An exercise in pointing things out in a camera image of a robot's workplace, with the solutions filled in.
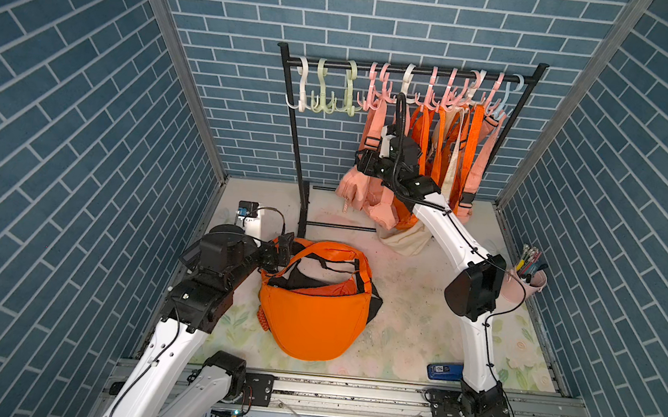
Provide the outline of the pink sling bag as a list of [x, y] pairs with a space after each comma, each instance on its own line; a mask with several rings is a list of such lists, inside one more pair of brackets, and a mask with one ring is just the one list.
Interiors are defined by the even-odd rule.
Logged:
[[[408, 128], [408, 109], [407, 103], [404, 100], [399, 100], [396, 104], [396, 112], [394, 123], [398, 128], [399, 138], [397, 138], [393, 143], [398, 144], [405, 135], [407, 135]], [[393, 199], [395, 199], [394, 193], [383, 185], [383, 181], [377, 178], [378, 182], [382, 185], [381, 191], [381, 201], [376, 206], [370, 208], [367, 212], [369, 217], [374, 220], [374, 222], [383, 227], [386, 230], [394, 228], [399, 220], [396, 210], [394, 208]]]
[[[378, 150], [381, 141], [381, 132], [386, 124], [386, 115], [387, 103], [380, 100], [377, 103], [377, 109], [370, 110], [367, 115], [362, 142], [359, 146], [360, 151], [366, 149], [372, 151]], [[362, 210], [368, 212], [370, 208], [380, 203], [381, 191], [382, 185], [378, 182], [377, 178], [363, 174], [354, 165], [342, 177], [336, 193], [344, 199], [344, 211], [352, 208], [356, 211]]]

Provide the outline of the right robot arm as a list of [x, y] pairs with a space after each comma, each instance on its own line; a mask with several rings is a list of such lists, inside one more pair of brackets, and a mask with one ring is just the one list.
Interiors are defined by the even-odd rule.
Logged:
[[494, 372], [490, 330], [506, 261], [492, 255], [470, 235], [433, 179], [419, 173], [421, 150], [405, 134], [407, 104], [406, 96], [398, 94], [395, 123], [388, 127], [385, 143], [357, 152], [356, 163], [361, 171], [379, 178], [406, 205], [451, 262], [455, 279], [445, 288], [444, 298], [460, 318], [463, 331], [460, 413], [462, 417], [492, 417], [504, 409], [506, 401], [502, 382]]

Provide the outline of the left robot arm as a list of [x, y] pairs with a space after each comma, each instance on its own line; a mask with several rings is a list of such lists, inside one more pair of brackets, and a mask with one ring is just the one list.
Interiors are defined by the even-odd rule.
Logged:
[[294, 238], [287, 232], [262, 241], [237, 225], [224, 224], [194, 241], [180, 259], [188, 276], [171, 288], [140, 362], [101, 417], [205, 417], [224, 401], [240, 406], [223, 417], [245, 417], [254, 397], [246, 381], [247, 363], [221, 350], [207, 358], [174, 401], [167, 397], [234, 304], [238, 287], [254, 271], [286, 266]]

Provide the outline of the green plastic hook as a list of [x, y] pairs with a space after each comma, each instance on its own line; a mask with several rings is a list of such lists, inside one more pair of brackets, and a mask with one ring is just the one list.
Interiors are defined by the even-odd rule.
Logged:
[[346, 88], [344, 92], [344, 101], [343, 105], [341, 108], [339, 108], [339, 112], [343, 112], [344, 114], [347, 114], [348, 117], [353, 117], [355, 112], [359, 109], [357, 105], [354, 104], [355, 98], [354, 98], [354, 82], [355, 80], [358, 79], [358, 72], [359, 70], [358, 65], [356, 64], [356, 61], [350, 59], [348, 61], [349, 68], [346, 71]]
[[319, 82], [319, 91], [318, 94], [311, 94], [310, 107], [312, 112], [318, 113], [328, 113], [332, 114], [336, 109], [336, 96], [331, 94], [330, 97], [327, 95], [327, 83], [326, 77], [328, 70], [326, 67], [326, 60], [320, 59], [316, 69]]

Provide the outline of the beige sling bag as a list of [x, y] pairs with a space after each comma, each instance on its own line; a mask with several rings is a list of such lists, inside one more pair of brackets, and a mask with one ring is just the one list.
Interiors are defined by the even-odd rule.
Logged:
[[[427, 155], [424, 174], [433, 176], [449, 206], [455, 209], [455, 191], [460, 186], [462, 169], [464, 131], [468, 128], [467, 115], [462, 109], [452, 109], [450, 112], [439, 110], [438, 114], [439, 122], [432, 128], [435, 113], [417, 108], [408, 124], [407, 135]], [[393, 204], [399, 220], [390, 230], [380, 229], [377, 237], [394, 252], [415, 256], [431, 241], [432, 235], [398, 198], [393, 199]]]

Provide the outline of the white plastic hook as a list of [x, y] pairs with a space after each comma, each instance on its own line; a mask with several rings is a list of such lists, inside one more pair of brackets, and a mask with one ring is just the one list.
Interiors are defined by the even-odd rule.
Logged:
[[296, 105], [292, 105], [288, 98], [286, 97], [286, 103], [289, 109], [297, 110], [297, 112], [304, 112], [307, 107], [307, 78], [309, 76], [309, 62], [305, 57], [300, 57], [301, 64], [297, 67], [297, 72], [299, 74], [299, 89], [298, 89], [298, 102]]

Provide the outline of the black calculator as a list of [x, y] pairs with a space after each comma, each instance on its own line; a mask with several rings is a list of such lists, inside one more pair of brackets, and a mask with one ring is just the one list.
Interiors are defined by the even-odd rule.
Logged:
[[201, 249], [200, 241], [192, 242], [187, 249], [180, 255], [179, 261], [187, 268], [188, 273], [193, 273], [197, 267], [197, 261], [200, 259]]

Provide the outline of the black clothes rack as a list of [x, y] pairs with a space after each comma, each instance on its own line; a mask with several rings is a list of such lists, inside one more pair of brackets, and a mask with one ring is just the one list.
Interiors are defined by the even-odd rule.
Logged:
[[[287, 42], [279, 42], [277, 44], [280, 50], [280, 58], [281, 58], [281, 66], [283, 66], [283, 72], [284, 72], [284, 81], [285, 81], [285, 97], [290, 99], [291, 104], [287, 105], [288, 109], [288, 114], [289, 114], [289, 124], [291, 128], [291, 136], [292, 136], [292, 147], [293, 147], [293, 156], [294, 156], [294, 164], [295, 164], [295, 171], [296, 177], [297, 177], [297, 186], [299, 190], [299, 199], [300, 199], [300, 211], [299, 211], [299, 221], [297, 224], [297, 236], [304, 238], [307, 235], [307, 228], [308, 226], [311, 227], [331, 227], [331, 228], [339, 228], [339, 229], [348, 229], [352, 231], [364, 231], [364, 232], [375, 232], [375, 228], [373, 227], [361, 227], [361, 226], [346, 226], [346, 225], [340, 225], [340, 224], [331, 224], [331, 223], [319, 223], [316, 221], [309, 221], [308, 220], [308, 215], [309, 215], [309, 204], [310, 204], [310, 195], [311, 195], [311, 184], [310, 181], [306, 181], [303, 177], [303, 167], [302, 167], [302, 159], [301, 159], [301, 149], [300, 149], [300, 138], [299, 138], [299, 133], [298, 133], [298, 125], [297, 125], [297, 114], [296, 110], [294, 107], [294, 98], [296, 97], [296, 93], [293, 89], [293, 79], [292, 79], [292, 68], [298, 68], [302, 62], [299, 58], [294, 57], [290, 53], [289, 49], [289, 44]], [[500, 134], [500, 138], [497, 144], [496, 149], [492, 151], [492, 154], [489, 158], [489, 162], [493, 162], [493, 159], [495, 159], [496, 154], [498, 153], [498, 150], [500, 150], [500, 147], [503, 146], [503, 143], [505, 142], [505, 139], [507, 138], [508, 134], [510, 133], [510, 129], [512, 129], [514, 122], [519, 119], [520, 114], [522, 113], [522, 109], [526, 106], [527, 101], [532, 97], [534, 89], [536, 88], [537, 84], [540, 83], [540, 81], [543, 79], [544, 75], [546, 74], [546, 71], [550, 66], [547, 63], [540, 63], [537, 65], [536, 69], [534, 69], [534, 72], [531, 76], [525, 76], [524, 77], [524, 92], [522, 92], [522, 95], [520, 97], [520, 100], [517, 102], [517, 105], [515, 106], [514, 110], [512, 111], [513, 114], [511, 115], [511, 118], [507, 121], [506, 125], [502, 129], [502, 132]], [[414, 64], [408, 65], [408, 66], [402, 66], [401, 64], [393, 64], [390, 63], [388, 64], [388, 69], [385, 70], [387, 73], [393, 73], [393, 74], [405, 74], [409, 72], [410, 75], [414, 76], [426, 76], [426, 77], [431, 77], [433, 76], [433, 72], [438, 71], [439, 74], [446, 74], [449, 76], [452, 72], [455, 71], [455, 69], [447, 69], [447, 68], [437, 68], [437, 67], [426, 67], [426, 66], [415, 66]]]

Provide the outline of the pink pen cup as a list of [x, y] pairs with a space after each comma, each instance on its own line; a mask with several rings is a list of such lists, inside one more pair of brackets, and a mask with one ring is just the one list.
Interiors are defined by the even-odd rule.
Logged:
[[519, 260], [506, 271], [500, 297], [517, 306], [543, 290], [548, 281], [548, 265], [542, 256], [541, 249], [525, 244]]

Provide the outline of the blue black stapler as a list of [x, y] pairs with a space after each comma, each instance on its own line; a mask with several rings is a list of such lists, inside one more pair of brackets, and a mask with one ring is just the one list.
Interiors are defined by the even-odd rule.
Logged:
[[463, 377], [462, 363], [433, 363], [426, 367], [430, 381], [457, 382]]

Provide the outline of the black remote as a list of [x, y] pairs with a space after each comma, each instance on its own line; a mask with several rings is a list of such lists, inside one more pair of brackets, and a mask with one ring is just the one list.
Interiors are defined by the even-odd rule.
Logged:
[[123, 386], [124, 386], [124, 381], [113, 382], [108, 390], [109, 395], [117, 396], [120, 393], [120, 391], [122, 391]]

